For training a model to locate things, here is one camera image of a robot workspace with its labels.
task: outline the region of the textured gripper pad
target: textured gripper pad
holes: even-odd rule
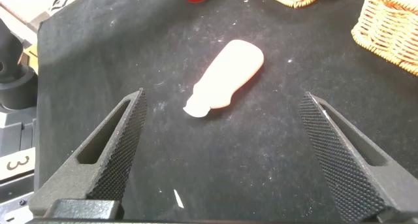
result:
[[[359,222],[383,211],[385,202],[310,93],[299,112],[342,219]]]
[[[146,117],[146,96],[142,91],[133,99],[133,107],[130,109],[123,125],[116,128],[119,131],[113,150],[110,152],[91,191],[88,199],[121,200],[125,192],[125,186],[131,170],[133,157],[137,150],[140,131]]]

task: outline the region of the white bottle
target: white bottle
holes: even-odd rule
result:
[[[253,44],[232,40],[210,64],[193,87],[193,94],[183,108],[193,117],[204,117],[210,109],[231,103],[234,92],[263,65],[263,52]]]

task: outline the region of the black cylinder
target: black cylinder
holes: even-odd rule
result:
[[[25,109],[37,105],[38,76],[31,67],[22,66],[19,79],[0,83],[0,104],[11,110]]]
[[[19,60],[24,50],[5,23],[0,19],[0,83],[8,83],[21,77]]]

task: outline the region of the table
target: table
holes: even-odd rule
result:
[[[138,88],[149,110],[127,219],[339,221],[298,114],[305,91],[418,177],[418,79],[355,44],[363,1],[77,0],[39,31],[40,183]],[[230,106],[188,116],[193,84],[233,39],[265,64]]]

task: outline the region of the black cloth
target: black cloth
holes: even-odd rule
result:
[[[354,42],[363,2],[75,1],[39,31],[40,182],[144,88],[127,219],[340,220],[298,114],[305,91],[418,176],[418,79]],[[263,67],[230,106],[192,118],[193,84],[233,39],[258,46]]]

